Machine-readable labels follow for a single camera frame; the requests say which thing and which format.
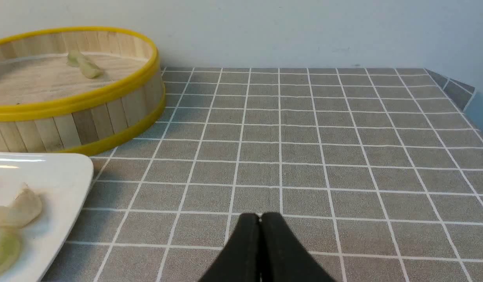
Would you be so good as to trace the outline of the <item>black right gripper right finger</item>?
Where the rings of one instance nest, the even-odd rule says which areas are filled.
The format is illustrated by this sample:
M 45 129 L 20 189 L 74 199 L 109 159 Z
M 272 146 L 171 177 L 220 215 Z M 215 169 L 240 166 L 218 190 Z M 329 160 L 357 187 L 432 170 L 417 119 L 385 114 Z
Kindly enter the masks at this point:
M 262 232 L 261 280 L 263 282 L 334 282 L 299 242 L 283 216 L 264 213 Z

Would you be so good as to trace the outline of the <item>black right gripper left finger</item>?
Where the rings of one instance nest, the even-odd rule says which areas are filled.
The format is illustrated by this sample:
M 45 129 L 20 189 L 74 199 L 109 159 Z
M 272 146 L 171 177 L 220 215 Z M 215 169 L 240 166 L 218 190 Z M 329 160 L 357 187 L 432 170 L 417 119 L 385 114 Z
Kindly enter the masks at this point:
M 259 282 L 259 216 L 243 213 L 200 282 Z

